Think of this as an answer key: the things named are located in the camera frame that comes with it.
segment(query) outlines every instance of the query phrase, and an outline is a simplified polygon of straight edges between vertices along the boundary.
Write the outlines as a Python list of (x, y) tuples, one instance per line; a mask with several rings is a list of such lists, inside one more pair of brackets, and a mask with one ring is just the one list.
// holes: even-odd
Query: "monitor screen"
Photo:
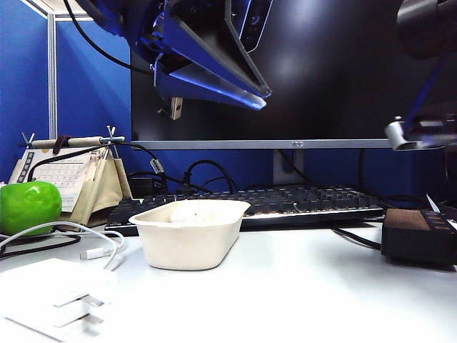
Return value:
[[(384, 128), (408, 113), (437, 63), (401, 46), (401, 2), (273, 1), (250, 53), (273, 90), (260, 111), (184, 99), (173, 121), (158, 113), (164, 102), (153, 80), (132, 72), (133, 140), (155, 149), (388, 147)], [(133, 53), (131, 63), (148, 68)], [(425, 106), (457, 100), (455, 75), (457, 54)]]

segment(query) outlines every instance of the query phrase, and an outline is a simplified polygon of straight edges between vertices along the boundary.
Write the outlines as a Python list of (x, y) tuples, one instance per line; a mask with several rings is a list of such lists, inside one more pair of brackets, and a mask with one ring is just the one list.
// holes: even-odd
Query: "monitor bezel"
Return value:
[(134, 141), (147, 149), (380, 149), (391, 148), (387, 139), (293, 139), (293, 140), (211, 140), (211, 141)]

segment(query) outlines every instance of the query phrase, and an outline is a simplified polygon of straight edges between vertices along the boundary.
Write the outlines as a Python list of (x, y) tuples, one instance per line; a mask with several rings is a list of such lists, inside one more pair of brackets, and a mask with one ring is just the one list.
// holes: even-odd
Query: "apple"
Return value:
[[(59, 190), (49, 182), (32, 181), (8, 184), (0, 188), (0, 232), (9, 236), (60, 217), (62, 200)], [(45, 234), (44, 227), (26, 234)]]

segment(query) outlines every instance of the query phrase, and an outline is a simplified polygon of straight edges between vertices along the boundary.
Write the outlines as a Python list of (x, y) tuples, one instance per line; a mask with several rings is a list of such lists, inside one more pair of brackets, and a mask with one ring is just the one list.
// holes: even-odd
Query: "beige pouch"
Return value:
[(131, 197), (124, 165), (109, 151), (108, 157), (98, 162), (94, 179), (84, 182), (73, 212), (62, 212), (61, 218), (88, 227), (105, 224), (111, 208), (123, 197)]

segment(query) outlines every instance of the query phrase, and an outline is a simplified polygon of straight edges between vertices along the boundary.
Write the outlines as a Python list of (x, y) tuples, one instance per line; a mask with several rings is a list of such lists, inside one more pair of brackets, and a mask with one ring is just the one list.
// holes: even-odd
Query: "monitor stand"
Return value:
[[(303, 171), (305, 165), (304, 149), (287, 149), (284, 150), (289, 158), (292, 159), (295, 166)], [(288, 164), (277, 150), (273, 151), (273, 183), (288, 184), (302, 182), (303, 179)]]

